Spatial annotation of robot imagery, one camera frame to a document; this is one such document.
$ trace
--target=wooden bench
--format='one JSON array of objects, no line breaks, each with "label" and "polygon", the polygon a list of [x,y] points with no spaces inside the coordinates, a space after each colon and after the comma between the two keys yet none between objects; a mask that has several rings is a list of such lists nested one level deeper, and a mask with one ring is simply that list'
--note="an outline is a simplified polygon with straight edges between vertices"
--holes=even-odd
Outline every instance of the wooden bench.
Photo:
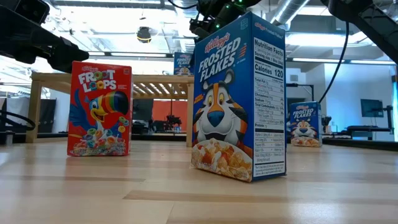
[{"label": "wooden bench", "polygon": [[[28,117],[39,123],[42,87],[70,94],[71,75],[67,73],[33,73]],[[133,75],[133,99],[185,99],[187,103],[187,146],[192,146],[193,76]],[[37,126],[26,133],[26,142],[37,142]]]}]

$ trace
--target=table leg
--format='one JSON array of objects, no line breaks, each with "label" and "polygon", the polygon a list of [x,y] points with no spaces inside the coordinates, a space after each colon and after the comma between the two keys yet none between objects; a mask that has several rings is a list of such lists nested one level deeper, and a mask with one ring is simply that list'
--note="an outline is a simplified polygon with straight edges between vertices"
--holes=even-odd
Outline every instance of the table leg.
[{"label": "table leg", "polygon": [[187,108],[187,147],[192,147],[193,125],[193,84],[188,84],[188,108]]},{"label": "table leg", "polygon": [[28,118],[36,124],[36,127],[32,131],[26,132],[26,143],[34,143],[37,139],[37,130],[39,129],[41,95],[42,84],[40,83],[40,81],[32,81],[32,88],[30,89]]}]

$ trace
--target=wooden table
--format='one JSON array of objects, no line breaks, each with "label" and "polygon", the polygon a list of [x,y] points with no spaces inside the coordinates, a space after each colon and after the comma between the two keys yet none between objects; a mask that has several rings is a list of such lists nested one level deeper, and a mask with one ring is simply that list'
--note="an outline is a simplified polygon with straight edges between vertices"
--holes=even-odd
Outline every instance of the wooden table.
[{"label": "wooden table", "polygon": [[[33,73],[28,117],[39,123],[42,87],[70,94],[71,75],[67,73]],[[187,99],[187,146],[192,145],[193,76],[133,75],[133,99]],[[37,126],[26,133],[26,142],[37,142]]]},{"label": "wooden table", "polygon": [[190,168],[183,142],[67,157],[66,142],[0,147],[3,224],[396,224],[398,153],[290,147],[287,176],[245,183]]}]

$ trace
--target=tiger nose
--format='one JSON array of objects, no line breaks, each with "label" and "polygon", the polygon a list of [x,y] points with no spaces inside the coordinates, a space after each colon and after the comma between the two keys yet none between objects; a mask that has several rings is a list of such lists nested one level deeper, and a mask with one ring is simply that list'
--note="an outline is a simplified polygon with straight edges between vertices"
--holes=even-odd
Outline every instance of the tiger nose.
[{"label": "tiger nose", "polygon": [[207,118],[213,127],[217,127],[221,123],[224,118],[224,112],[222,111],[213,111],[207,114]]}]

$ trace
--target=nutrition facts label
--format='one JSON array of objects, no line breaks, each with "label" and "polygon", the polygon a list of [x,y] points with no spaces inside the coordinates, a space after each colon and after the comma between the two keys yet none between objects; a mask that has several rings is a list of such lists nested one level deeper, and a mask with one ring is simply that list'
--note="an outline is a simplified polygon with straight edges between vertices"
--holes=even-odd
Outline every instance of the nutrition facts label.
[{"label": "nutrition facts label", "polygon": [[254,177],[285,172],[284,51],[254,38]]}]

